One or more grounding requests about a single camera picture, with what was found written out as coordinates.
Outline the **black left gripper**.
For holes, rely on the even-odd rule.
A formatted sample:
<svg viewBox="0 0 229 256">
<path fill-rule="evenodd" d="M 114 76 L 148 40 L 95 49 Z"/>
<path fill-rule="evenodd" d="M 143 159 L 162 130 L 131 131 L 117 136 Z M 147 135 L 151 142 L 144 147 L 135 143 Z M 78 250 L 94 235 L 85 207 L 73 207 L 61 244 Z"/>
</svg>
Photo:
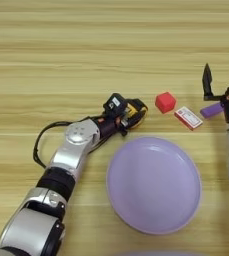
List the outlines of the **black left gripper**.
<svg viewBox="0 0 229 256">
<path fill-rule="evenodd" d="M 130 104 L 133 108 L 139 108 L 137 99 L 127 99 L 127 105 L 128 104 Z M 109 137 L 116 133 L 126 136 L 126 130 L 132 129 L 138 125 L 144 118 L 145 114 L 145 111 L 137 112 L 133 116 L 126 118 L 123 121 L 122 116 L 118 116 L 116 118 L 112 118 L 110 116 L 99 117 L 97 119 L 97 126 L 100 130 L 100 136 Z"/>
</svg>

